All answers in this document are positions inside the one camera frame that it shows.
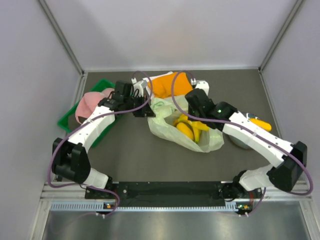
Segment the gray floor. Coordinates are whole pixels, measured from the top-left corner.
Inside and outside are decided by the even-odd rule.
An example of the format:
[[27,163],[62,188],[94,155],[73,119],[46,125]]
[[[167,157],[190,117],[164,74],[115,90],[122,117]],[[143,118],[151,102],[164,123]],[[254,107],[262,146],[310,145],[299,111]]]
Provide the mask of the gray floor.
[[[150,76],[167,71],[148,72]],[[242,112],[250,112],[276,125],[257,69],[197,70],[198,80],[207,80],[209,97],[225,101]],[[91,72],[85,92],[99,80],[130,81],[132,72]],[[114,181],[229,181],[242,170],[253,170],[268,162],[253,150],[234,146],[227,136],[221,149],[198,153],[154,136],[146,118],[127,114],[95,148],[89,151],[91,166]]]
[[217,212],[116,212],[103,220],[50,212],[43,240],[309,240],[299,202],[263,202],[250,217]]

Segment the orange cloth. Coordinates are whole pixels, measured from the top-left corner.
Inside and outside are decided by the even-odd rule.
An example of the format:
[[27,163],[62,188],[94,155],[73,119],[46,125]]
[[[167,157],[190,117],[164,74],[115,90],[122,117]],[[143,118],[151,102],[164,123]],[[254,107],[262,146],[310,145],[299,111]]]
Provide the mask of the orange cloth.
[[[171,84],[176,74],[177,73],[174,72],[170,75],[160,76],[152,80],[153,93],[156,98],[165,99],[171,97]],[[174,83],[174,95],[186,95],[191,90],[192,86],[188,81],[186,73],[180,73]]]

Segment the pink cloth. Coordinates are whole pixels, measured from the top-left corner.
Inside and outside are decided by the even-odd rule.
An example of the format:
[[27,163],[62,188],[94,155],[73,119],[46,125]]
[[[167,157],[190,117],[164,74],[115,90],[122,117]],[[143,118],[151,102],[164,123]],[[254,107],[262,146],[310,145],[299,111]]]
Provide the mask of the pink cloth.
[[83,98],[80,100],[78,107],[75,110],[75,119],[79,124],[80,122],[79,117],[82,118],[89,118],[90,115],[96,109],[98,103],[104,99],[109,97],[110,93],[114,91],[113,88],[106,88],[102,92],[98,91],[90,91],[83,95]]

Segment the plastic bag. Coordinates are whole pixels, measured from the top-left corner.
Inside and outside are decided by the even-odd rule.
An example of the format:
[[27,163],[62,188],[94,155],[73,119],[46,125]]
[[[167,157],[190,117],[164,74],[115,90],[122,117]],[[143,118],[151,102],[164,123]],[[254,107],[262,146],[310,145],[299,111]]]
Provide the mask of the plastic bag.
[[[176,102],[184,110],[188,111],[188,102],[184,95],[176,96]],[[149,117],[150,131],[159,138],[175,142],[195,152],[208,153],[218,150],[225,143],[222,132],[210,128],[202,131],[200,141],[196,144],[189,137],[173,126],[173,123],[182,114],[177,110],[171,97],[165,99],[154,97],[151,100],[151,108],[156,117]]]

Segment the green tray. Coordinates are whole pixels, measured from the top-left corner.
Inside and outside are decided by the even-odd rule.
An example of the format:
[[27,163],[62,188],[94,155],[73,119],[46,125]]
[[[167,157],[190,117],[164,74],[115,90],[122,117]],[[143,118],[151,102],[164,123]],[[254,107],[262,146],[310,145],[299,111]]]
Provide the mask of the green tray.
[[[91,90],[90,92],[102,92],[103,90],[107,89],[107,88],[115,88],[115,84],[113,82],[110,82],[106,79],[101,79]],[[59,121],[58,121],[58,126],[61,127],[62,129],[66,130],[68,133],[71,133],[71,130],[69,129],[69,123],[68,123],[68,119],[70,115],[75,114],[77,106],[78,106],[79,102],[76,103],[76,105],[74,105]],[[92,147],[96,147],[98,145],[98,143],[102,140],[102,138],[107,134],[107,132],[110,131],[110,129],[117,123],[117,121],[121,118],[122,115],[119,115],[116,120],[110,124],[109,126],[107,126],[102,133],[100,134],[100,136],[97,137],[97,139],[94,141],[94,143],[92,144]]]

